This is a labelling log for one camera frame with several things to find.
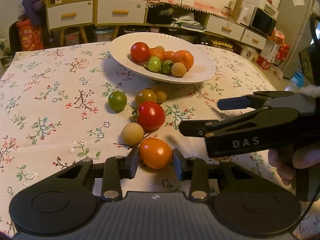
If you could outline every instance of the floor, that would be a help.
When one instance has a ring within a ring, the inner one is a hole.
[[[291,80],[282,79],[282,81],[280,81],[271,71],[264,70],[257,64],[255,65],[264,73],[264,75],[269,79],[269,81],[276,88],[276,90],[288,90],[298,92],[298,87]],[[0,73],[0,78],[2,78],[7,69],[8,68],[5,68],[5,70]]]

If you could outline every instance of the refrigerator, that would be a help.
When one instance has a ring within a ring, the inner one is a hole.
[[[310,16],[320,14],[317,0],[304,0],[305,5],[295,6],[293,0],[281,0],[276,28],[284,33],[284,42],[290,45],[286,60],[278,67],[284,77],[291,79],[300,68],[299,52],[308,47],[312,42],[310,31]]]

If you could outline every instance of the pink cloth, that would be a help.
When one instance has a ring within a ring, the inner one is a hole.
[[[159,0],[147,0],[151,4],[157,4]],[[172,5],[181,5],[181,0],[161,0],[161,2],[172,4]],[[196,0],[182,0],[182,6],[186,8],[197,9],[209,13],[214,13],[219,16],[225,17],[217,8],[209,5],[198,2]]]

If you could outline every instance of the wooden cabinet leg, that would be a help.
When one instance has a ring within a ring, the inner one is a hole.
[[[62,29],[60,31],[60,47],[63,47],[63,44],[64,44],[64,30],[65,29]]]
[[[80,26],[79,29],[80,29],[80,33],[81,33],[83,42],[88,43],[87,36],[85,35],[84,27]]]
[[[114,32],[113,32],[113,34],[112,34],[112,40],[114,40],[114,39],[117,37],[118,32],[119,32],[119,28],[120,28],[119,25],[117,25],[117,26],[115,27],[115,30],[114,30]]]

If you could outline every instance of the orange tomato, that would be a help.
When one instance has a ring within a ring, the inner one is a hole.
[[[156,56],[158,57],[161,61],[164,61],[164,52],[161,49],[156,49],[156,48],[152,48],[150,49],[151,52],[151,57],[152,56]]]
[[[173,62],[180,62],[186,66],[187,71],[193,66],[195,59],[193,55],[187,50],[179,50],[173,55]]]
[[[168,50],[164,53],[164,60],[172,60],[174,62],[174,56],[175,52],[174,51],[171,51],[171,50]]]
[[[172,150],[163,140],[144,139],[139,145],[140,159],[145,165],[155,170],[165,168],[172,160]]]

